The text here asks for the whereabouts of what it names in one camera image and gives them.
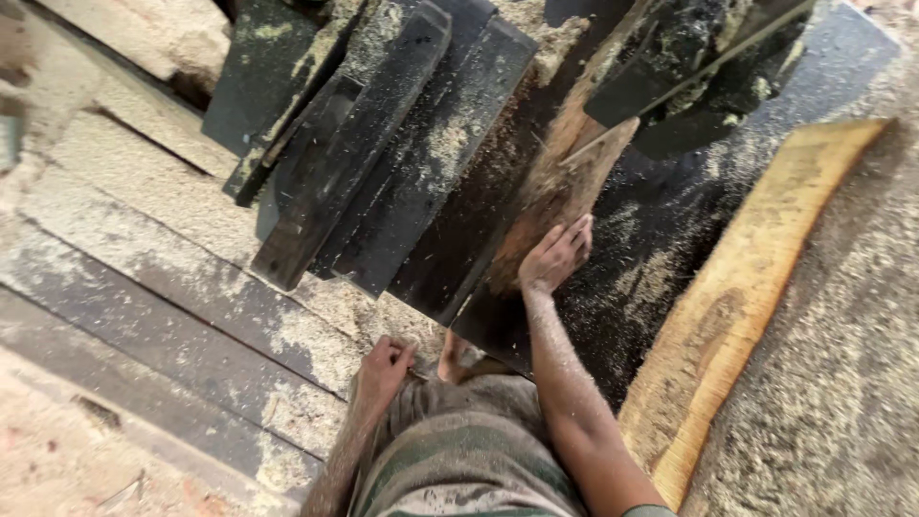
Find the person's left hand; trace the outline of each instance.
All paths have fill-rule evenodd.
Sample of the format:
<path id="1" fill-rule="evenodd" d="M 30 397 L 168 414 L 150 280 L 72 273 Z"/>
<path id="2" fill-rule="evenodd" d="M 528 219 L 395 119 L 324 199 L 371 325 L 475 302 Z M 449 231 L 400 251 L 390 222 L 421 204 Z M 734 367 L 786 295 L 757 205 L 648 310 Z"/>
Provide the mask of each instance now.
<path id="1" fill-rule="evenodd" d="M 405 373 L 414 365 L 417 347 L 405 347 L 389 336 L 383 336 L 373 350 L 361 360 L 357 371 L 355 415 L 376 424 L 399 391 Z"/>

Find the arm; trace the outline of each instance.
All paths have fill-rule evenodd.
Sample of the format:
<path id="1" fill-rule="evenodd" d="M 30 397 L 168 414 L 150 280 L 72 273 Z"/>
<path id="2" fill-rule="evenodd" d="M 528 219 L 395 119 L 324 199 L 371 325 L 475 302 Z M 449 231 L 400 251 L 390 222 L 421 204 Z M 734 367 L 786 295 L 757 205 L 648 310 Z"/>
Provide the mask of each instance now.
<path id="1" fill-rule="evenodd" d="M 520 265 L 527 307 L 533 376 L 550 437 L 594 515 L 619 517 L 664 500 L 632 460 L 616 417 L 568 340 L 552 292 L 587 261 L 591 223 L 585 215 L 567 230 L 552 228 Z"/>
<path id="2" fill-rule="evenodd" d="M 403 349 L 383 336 L 357 372 L 357 389 L 345 427 L 338 433 L 325 470 L 303 504 L 302 517 L 341 517 L 354 490 L 357 462 L 373 437 L 377 423 L 414 364 L 414 348 Z"/>

